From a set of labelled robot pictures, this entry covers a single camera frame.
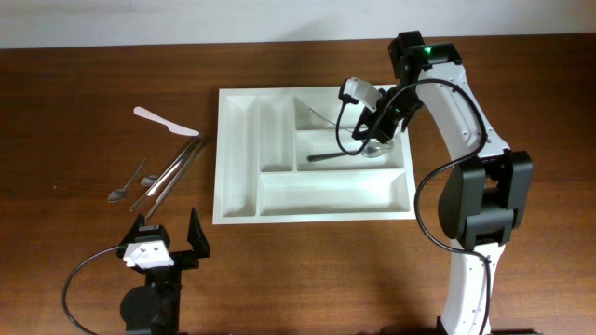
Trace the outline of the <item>large steel spoon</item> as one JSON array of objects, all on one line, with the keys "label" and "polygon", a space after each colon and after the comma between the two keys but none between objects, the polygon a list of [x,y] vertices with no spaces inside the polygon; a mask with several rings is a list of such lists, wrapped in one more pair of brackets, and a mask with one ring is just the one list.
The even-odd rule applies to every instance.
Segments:
[{"label": "large steel spoon", "polygon": [[[312,114],[314,114],[314,115],[315,115],[316,117],[318,117],[319,119],[321,119],[321,120],[325,121],[326,123],[328,123],[328,124],[330,124],[330,125],[332,125],[332,126],[334,126],[334,127],[335,127],[335,126],[337,126],[337,125],[336,125],[336,123],[334,123],[333,121],[331,121],[331,120],[330,120],[330,119],[328,119],[327,117],[323,116],[322,114],[319,114],[319,113],[318,113],[317,111],[315,111],[314,109],[312,109],[312,108],[309,108],[309,112],[310,112],[310,113],[312,113]],[[347,132],[348,132],[348,133],[350,133],[350,134],[353,134],[353,130],[351,130],[351,129],[349,129],[349,128],[346,128],[346,127],[341,127],[341,126],[340,126],[339,128],[340,128],[340,129],[342,129],[342,130],[344,130],[344,131],[347,131]]]},{"label": "large steel spoon", "polygon": [[[364,156],[365,158],[376,158],[376,157],[379,157],[379,156],[385,154],[392,147],[393,147],[392,142],[380,143],[380,142],[372,142],[371,141],[360,152],[360,155]],[[337,158],[337,157],[341,157],[341,156],[346,156],[346,153],[341,152],[341,153],[332,153],[332,154],[314,154],[314,155],[309,155],[306,160],[308,162],[314,163],[314,162],[320,162],[320,161],[333,159],[333,158]]]}]

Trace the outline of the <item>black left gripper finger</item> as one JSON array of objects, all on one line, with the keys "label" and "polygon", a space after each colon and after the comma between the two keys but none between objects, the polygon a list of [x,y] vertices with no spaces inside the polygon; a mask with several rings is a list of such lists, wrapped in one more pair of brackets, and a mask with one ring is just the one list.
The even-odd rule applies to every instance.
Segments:
[{"label": "black left gripper finger", "polygon": [[198,213],[195,208],[191,209],[187,242],[191,245],[197,258],[210,257],[210,244],[200,225]]},{"label": "black left gripper finger", "polygon": [[139,214],[132,224],[129,231],[125,234],[124,238],[120,242],[120,246],[125,246],[129,243],[133,243],[135,238],[138,236],[141,228],[145,225],[145,217]]}]

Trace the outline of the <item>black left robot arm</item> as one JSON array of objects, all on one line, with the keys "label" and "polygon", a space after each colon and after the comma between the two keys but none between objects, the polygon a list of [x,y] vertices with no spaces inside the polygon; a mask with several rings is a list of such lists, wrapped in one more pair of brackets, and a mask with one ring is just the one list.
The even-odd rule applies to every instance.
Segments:
[{"label": "black left robot arm", "polygon": [[169,235],[161,225],[149,226],[138,215],[117,247],[116,256],[144,276],[120,303],[127,334],[173,335],[180,331],[182,272],[199,265],[194,250],[169,251]]}]

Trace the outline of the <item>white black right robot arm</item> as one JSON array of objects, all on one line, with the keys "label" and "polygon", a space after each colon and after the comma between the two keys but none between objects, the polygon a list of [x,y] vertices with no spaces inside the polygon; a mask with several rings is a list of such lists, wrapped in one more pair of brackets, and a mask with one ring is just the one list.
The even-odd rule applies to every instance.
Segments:
[{"label": "white black right robot arm", "polygon": [[237,88],[219,93],[217,224],[419,220],[407,128],[428,109],[450,159],[438,216],[452,256],[440,334],[487,334],[494,275],[520,225],[533,164],[491,127],[450,43],[389,45],[393,86]]}]

